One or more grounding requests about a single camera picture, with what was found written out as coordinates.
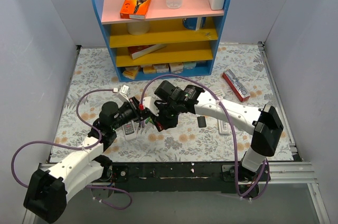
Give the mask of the small white remote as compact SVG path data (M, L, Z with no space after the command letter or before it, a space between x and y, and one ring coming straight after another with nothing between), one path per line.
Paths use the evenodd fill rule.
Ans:
M218 132L220 135L229 135L230 130L228 123L218 119Z

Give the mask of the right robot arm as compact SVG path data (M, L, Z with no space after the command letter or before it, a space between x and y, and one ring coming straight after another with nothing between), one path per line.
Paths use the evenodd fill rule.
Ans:
M244 180L257 176L264 159L274 156L284 130L275 107L249 107L219 100L210 91L196 85L181 89L166 80L155 90L155 95L159 99L147 101L145 106L154 115L158 131L176 127L179 114L192 113L233 123L236 128L252 135L250 147L239 166L239 175Z

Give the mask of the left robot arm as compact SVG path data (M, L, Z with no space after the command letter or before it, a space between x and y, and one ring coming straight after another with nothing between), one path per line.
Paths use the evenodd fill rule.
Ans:
M104 103L79 150L47 170L38 169L32 174L23 206L46 222L54 223L69 200L91 182L114 184L126 180L128 167L114 167L103 153L116 139L116 129L158 114L152 97L143 98L143 106L139 108L136 98L121 107L113 101Z

